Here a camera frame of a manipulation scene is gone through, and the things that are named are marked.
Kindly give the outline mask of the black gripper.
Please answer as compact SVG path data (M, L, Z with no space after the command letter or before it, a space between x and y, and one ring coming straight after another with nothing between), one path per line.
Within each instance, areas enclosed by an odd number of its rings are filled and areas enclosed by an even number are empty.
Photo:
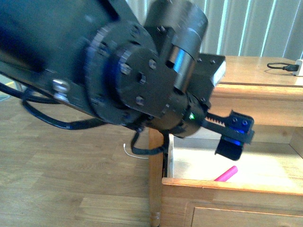
M239 160L244 146L253 139L254 119L235 111L227 117L207 113L209 105L189 92L183 95L172 93L161 118L153 118L145 126L179 138L196 133L202 126L221 134L216 155Z

